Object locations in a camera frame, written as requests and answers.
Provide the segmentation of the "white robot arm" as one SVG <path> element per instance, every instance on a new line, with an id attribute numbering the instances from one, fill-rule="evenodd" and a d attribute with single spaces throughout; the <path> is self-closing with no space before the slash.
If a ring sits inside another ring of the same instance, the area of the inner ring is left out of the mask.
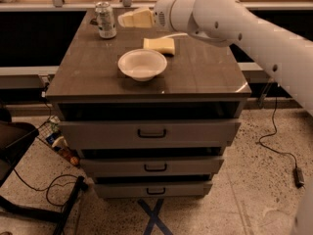
<path id="1" fill-rule="evenodd" d="M 155 25 L 222 47 L 235 45 L 310 115 L 313 114 L 312 42 L 254 15 L 239 0 L 157 0 L 118 17 L 123 27 Z"/>

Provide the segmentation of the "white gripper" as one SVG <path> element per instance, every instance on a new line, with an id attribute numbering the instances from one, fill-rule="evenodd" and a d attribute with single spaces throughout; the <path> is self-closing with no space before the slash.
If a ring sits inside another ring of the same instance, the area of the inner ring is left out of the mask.
<path id="1" fill-rule="evenodd" d="M 126 12 L 119 15 L 117 20 L 122 27 L 150 28 L 154 25 L 154 18 L 158 26 L 169 31 L 174 31 L 171 22 L 171 11 L 176 0 L 158 0 L 153 12 L 149 8 L 138 8 L 133 12 Z"/>

